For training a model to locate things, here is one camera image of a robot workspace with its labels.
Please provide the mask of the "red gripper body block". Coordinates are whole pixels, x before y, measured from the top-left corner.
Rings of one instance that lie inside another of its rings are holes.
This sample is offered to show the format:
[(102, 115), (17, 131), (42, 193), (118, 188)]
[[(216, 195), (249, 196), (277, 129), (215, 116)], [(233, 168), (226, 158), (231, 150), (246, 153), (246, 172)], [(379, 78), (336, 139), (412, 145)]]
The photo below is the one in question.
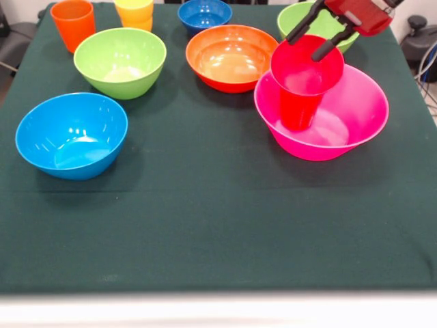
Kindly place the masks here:
[(332, 13), (346, 17), (356, 32), (363, 36), (374, 36), (384, 31), (393, 20), (395, 8), (391, 1), (325, 1)]

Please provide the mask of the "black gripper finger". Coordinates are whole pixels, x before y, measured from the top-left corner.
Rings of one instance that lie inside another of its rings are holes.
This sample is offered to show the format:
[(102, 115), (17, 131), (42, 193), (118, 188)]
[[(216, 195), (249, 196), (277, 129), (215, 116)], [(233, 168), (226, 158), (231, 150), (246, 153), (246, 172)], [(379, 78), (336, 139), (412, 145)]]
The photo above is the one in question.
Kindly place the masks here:
[(350, 39), (356, 34), (355, 26), (350, 24), (324, 24), (311, 28), (311, 32), (315, 31), (316, 36), (324, 37), (325, 41), (314, 50), (311, 59), (315, 62), (320, 62), (331, 51), (345, 40)]
[(302, 36), (304, 36), (313, 21), (318, 17), (321, 10), (325, 8), (324, 0), (317, 0), (309, 9), (308, 13), (286, 36), (289, 45), (294, 45)]

